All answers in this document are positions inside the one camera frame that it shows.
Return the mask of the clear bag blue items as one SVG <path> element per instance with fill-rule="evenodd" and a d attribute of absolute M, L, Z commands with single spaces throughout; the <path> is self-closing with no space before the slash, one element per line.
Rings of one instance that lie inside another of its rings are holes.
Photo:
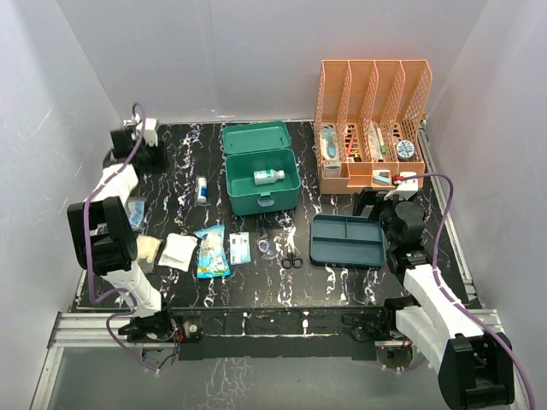
<path fill-rule="evenodd" d="M 126 202 L 126 215 L 134 231 L 142 231 L 144 226 L 146 201 L 143 197 L 130 197 Z"/>

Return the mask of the small white blue bottle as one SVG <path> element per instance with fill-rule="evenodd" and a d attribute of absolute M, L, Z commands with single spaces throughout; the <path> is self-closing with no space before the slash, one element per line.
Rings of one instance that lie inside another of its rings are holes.
<path fill-rule="evenodd" d="M 200 204 L 208 202 L 208 181 L 203 176 L 198 176 L 196 181 L 196 201 Z"/>

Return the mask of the white green medicine bottle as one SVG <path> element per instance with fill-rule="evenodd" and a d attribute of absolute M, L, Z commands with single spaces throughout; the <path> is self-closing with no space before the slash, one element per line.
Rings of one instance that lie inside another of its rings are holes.
<path fill-rule="evenodd" d="M 285 172 L 283 170 L 266 169 L 261 171 L 255 171 L 253 174 L 255 185 L 267 185 L 273 184 L 279 180 L 285 179 Z"/>

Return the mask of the green medicine kit box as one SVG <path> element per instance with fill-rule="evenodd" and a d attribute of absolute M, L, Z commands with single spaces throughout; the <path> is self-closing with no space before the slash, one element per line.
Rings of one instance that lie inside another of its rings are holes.
<path fill-rule="evenodd" d="M 282 121 L 227 126 L 222 132 L 226 154 L 226 189 L 237 216 L 294 209 L 301 180 L 291 137 Z M 255 185 L 255 171 L 283 170 L 285 179 Z"/>

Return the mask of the blue cotton swab bag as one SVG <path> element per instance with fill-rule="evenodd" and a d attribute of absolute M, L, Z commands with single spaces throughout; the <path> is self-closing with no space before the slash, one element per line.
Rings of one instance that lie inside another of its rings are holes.
<path fill-rule="evenodd" d="M 229 276 L 231 271 L 224 249 L 224 225 L 215 225 L 195 231 L 199 239 L 197 278 L 218 278 Z"/>

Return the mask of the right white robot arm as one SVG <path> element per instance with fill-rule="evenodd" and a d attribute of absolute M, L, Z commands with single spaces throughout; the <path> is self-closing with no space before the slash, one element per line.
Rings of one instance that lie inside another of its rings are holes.
<path fill-rule="evenodd" d="M 485 329 L 433 269 L 422 244 L 423 207 L 395 191 L 365 188 L 354 196 L 353 214 L 365 206 L 387 241 L 387 265 L 409 296 L 386 302 L 382 331 L 390 338 L 406 336 L 437 373 L 438 386 L 451 409 L 482 409 L 515 400 L 510 342 L 502 332 Z"/>

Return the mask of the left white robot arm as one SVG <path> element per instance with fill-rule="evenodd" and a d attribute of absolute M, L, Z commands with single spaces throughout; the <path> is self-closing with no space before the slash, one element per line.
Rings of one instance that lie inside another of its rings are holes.
<path fill-rule="evenodd" d="M 68 206 L 68 224 L 77 261 L 86 271 L 88 295 L 96 307 L 118 295 L 130 308 L 130 323 L 119 334 L 130 342 L 166 341 L 177 325 L 160 291 L 138 264 L 138 234 L 126 214 L 129 194 L 138 182 L 133 160 L 144 147 L 146 125 L 137 122 L 130 134 L 114 132 L 113 145 L 123 160 L 103 169 L 93 192 Z"/>

